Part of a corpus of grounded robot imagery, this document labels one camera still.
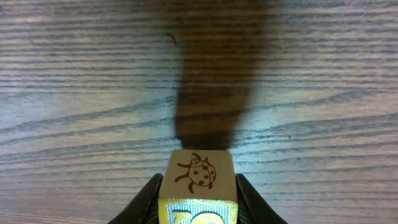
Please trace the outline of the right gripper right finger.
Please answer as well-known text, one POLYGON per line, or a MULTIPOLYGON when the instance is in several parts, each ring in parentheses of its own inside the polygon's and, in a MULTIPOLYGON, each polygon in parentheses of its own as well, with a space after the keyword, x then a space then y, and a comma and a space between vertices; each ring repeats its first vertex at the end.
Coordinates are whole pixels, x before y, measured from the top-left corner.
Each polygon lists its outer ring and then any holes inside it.
POLYGON ((243 174, 236 174, 238 193, 237 224, 287 224, 243 174))

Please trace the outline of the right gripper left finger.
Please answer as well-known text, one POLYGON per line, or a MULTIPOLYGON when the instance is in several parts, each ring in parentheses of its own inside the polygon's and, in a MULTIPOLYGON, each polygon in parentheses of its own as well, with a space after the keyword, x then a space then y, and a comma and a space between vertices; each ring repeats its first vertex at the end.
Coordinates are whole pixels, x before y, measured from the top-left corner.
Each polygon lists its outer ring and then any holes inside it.
POLYGON ((109 224, 159 224, 158 197, 163 175, 157 173, 109 224))

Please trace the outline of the yellow ladybug block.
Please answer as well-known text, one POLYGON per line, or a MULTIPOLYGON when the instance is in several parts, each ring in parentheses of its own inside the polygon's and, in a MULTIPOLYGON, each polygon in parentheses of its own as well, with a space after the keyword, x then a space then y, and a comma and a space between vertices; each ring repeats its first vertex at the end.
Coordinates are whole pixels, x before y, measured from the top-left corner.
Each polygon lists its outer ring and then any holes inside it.
POLYGON ((216 150, 174 150, 162 180, 159 223, 235 224, 238 191, 232 155, 216 150))

